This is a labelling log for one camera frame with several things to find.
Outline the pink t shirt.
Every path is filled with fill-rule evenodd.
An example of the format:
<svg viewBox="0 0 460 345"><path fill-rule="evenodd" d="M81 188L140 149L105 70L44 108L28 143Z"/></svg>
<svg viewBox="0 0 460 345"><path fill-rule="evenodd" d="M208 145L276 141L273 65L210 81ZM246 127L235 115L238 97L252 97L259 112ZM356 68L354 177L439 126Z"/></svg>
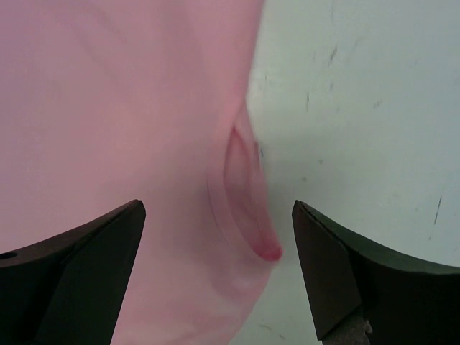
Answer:
<svg viewBox="0 0 460 345"><path fill-rule="evenodd" d="M130 200L114 344L227 344L282 249L247 112L262 1L3 1L1 248Z"/></svg>

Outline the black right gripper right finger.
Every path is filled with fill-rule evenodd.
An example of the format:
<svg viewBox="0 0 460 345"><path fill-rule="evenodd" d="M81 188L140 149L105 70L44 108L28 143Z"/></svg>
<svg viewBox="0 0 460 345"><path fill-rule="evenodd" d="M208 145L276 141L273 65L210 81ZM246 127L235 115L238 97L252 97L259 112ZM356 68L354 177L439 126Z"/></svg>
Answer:
<svg viewBox="0 0 460 345"><path fill-rule="evenodd" d="M458 267L385 247L302 201L292 219L321 343L459 342Z"/></svg>

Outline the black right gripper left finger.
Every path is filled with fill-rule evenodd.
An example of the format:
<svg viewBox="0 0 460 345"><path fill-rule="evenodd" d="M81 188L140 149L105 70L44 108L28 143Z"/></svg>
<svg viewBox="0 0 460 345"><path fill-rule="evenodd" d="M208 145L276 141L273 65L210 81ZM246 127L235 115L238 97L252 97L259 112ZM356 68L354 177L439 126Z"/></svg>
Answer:
<svg viewBox="0 0 460 345"><path fill-rule="evenodd" d="M110 344L145 219L133 200L1 254L1 343Z"/></svg>

